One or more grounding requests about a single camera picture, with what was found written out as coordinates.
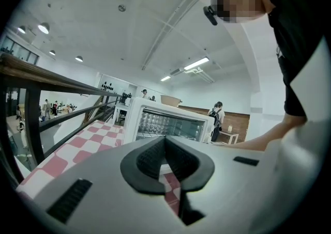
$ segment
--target glass window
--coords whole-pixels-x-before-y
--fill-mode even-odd
[[[30,52],[30,56],[29,56],[29,59],[27,60],[27,62],[31,63],[31,64],[36,64],[37,58],[38,58],[38,56],[36,54]]]
[[[29,53],[30,53],[29,50],[22,47],[21,45],[18,45],[17,43],[15,43],[14,46],[12,47],[12,55],[19,59],[27,60]]]
[[[14,41],[12,41],[11,39],[6,37],[4,40],[4,43],[1,46],[1,51],[10,53],[10,50],[11,50],[13,44],[14,44]]]

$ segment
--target white machine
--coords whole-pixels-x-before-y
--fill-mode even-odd
[[[211,117],[142,98],[131,99],[129,107],[124,144],[165,135],[204,143],[212,137],[214,120]]]

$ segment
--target table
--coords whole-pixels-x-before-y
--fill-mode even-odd
[[[123,110],[123,111],[128,112],[129,107],[127,105],[120,104],[120,103],[119,104],[116,104],[115,105],[114,115],[113,115],[113,118],[112,118],[112,121],[110,122],[110,124],[115,124],[115,120],[118,122],[120,110]]]
[[[234,144],[237,143],[238,136],[239,136],[238,133],[232,133],[232,132],[229,132],[229,131],[223,131],[223,130],[220,131],[219,133],[220,133],[220,134],[227,135],[227,136],[230,136],[230,139],[229,139],[229,143],[228,143],[228,144],[231,144],[231,142],[232,142],[232,138],[233,138],[233,137],[235,137],[235,139],[234,139]]]

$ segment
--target fluorescent light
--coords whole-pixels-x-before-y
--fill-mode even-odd
[[[48,34],[50,32],[50,25],[48,23],[41,23],[38,25],[41,32]]]
[[[209,61],[209,59],[208,59],[207,57],[204,57],[203,59],[200,59],[200,60],[198,60],[197,62],[192,63],[192,64],[189,65],[189,66],[184,67],[184,69],[185,69],[185,70],[192,69],[192,68],[194,68],[194,67],[196,67],[196,66],[198,66],[198,65],[200,65],[200,64],[206,63],[207,61]]]
[[[21,25],[19,28],[17,28],[19,32],[25,34],[25,26]]]
[[[171,78],[170,76],[166,76],[163,79],[161,79],[161,81],[164,82],[164,81],[166,81],[167,79],[170,79],[170,78]]]
[[[75,59],[78,60],[78,61],[80,61],[80,62],[83,62],[82,56],[77,56]]]

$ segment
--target railing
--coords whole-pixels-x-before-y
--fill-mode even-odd
[[[25,132],[27,138],[28,148],[32,154],[32,158],[35,164],[40,164],[45,158],[47,158],[53,151],[59,148],[65,141],[76,135],[83,130],[86,126],[91,124],[97,119],[103,121],[110,118],[112,112],[109,112],[107,105],[117,103],[118,98],[121,99],[121,95],[115,95],[107,91],[103,91],[89,85],[71,80],[59,74],[45,70],[32,64],[28,64],[18,58],[15,58],[9,54],[2,54],[0,56],[0,146],[1,146],[1,161],[12,172],[17,184],[22,182],[23,176],[16,164],[13,152],[10,147],[7,122],[6,122],[6,93],[7,88],[25,88]],[[71,92],[86,95],[101,95],[105,96],[106,102],[91,106],[89,108],[74,111],[67,115],[62,115],[45,122],[39,122],[39,100],[42,90],[46,91],[59,91],[59,92]],[[116,101],[108,102],[109,97],[116,97]],[[40,132],[45,131],[63,121],[70,118],[79,116],[81,114],[89,113],[95,109],[101,109],[104,107],[101,113],[97,113],[95,117],[84,121],[80,127],[72,131],[70,134],[61,139],[51,149],[43,152]]]

